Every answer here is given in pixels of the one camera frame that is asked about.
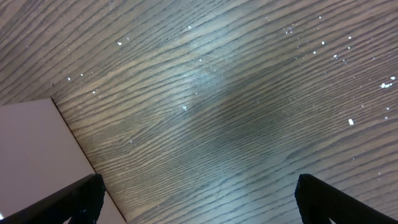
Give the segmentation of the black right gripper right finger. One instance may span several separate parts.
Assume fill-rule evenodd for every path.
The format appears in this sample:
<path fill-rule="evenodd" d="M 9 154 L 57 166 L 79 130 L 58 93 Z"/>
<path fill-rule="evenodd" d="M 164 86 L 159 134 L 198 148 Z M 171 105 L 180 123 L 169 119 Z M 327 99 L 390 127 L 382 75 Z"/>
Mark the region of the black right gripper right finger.
<path fill-rule="evenodd" d="M 303 224 L 397 224 L 310 174 L 299 175 L 295 199 Z"/>

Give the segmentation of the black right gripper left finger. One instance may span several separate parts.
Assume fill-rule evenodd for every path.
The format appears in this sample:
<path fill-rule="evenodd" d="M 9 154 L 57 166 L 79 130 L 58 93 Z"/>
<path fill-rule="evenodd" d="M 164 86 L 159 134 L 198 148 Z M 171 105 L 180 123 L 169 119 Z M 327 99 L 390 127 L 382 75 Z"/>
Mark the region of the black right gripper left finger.
<path fill-rule="evenodd" d="M 96 224 L 106 187 L 101 174 L 90 174 L 1 220 L 2 224 Z"/>

